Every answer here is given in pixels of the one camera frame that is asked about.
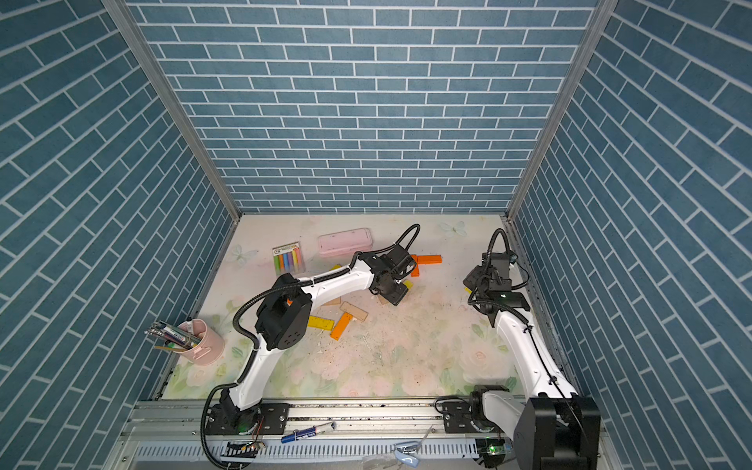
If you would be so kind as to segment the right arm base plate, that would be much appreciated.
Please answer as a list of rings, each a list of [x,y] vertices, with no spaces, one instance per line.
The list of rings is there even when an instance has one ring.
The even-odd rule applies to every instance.
[[[466,401],[437,401],[434,408],[441,415],[446,434],[503,434],[501,427],[475,418]]]

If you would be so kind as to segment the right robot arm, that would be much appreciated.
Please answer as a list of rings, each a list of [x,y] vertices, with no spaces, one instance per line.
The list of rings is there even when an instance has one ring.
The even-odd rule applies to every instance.
[[[527,298],[510,277],[512,260],[509,251],[485,253],[463,284],[470,290],[468,305],[489,319],[509,347],[526,398],[477,386],[473,419],[503,431],[521,469],[595,469],[600,411],[566,379],[528,317]]]

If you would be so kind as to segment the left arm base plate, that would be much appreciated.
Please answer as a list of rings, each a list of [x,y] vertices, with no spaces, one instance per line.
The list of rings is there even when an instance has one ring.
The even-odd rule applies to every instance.
[[[284,434],[291,409],[288,403],[260,403],[243,411],[231,405],[212,405],[205,421],[208,436],[256,436]]]

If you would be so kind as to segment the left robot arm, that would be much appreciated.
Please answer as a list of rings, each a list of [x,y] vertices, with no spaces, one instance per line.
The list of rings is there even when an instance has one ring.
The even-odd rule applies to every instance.
[[[407,249],[393,244],[375,252],[357,252],[346,266],[316,276],[279,276],[270,289],[242,305],[233,317],[233,328],[251,340],[253,347],[239,377],[221,387],[213,417],[230,429],[248,430],[278,360],[304,338],[316,309],[359,291],[399,305],[409,291],[403,280],[415,268]]]

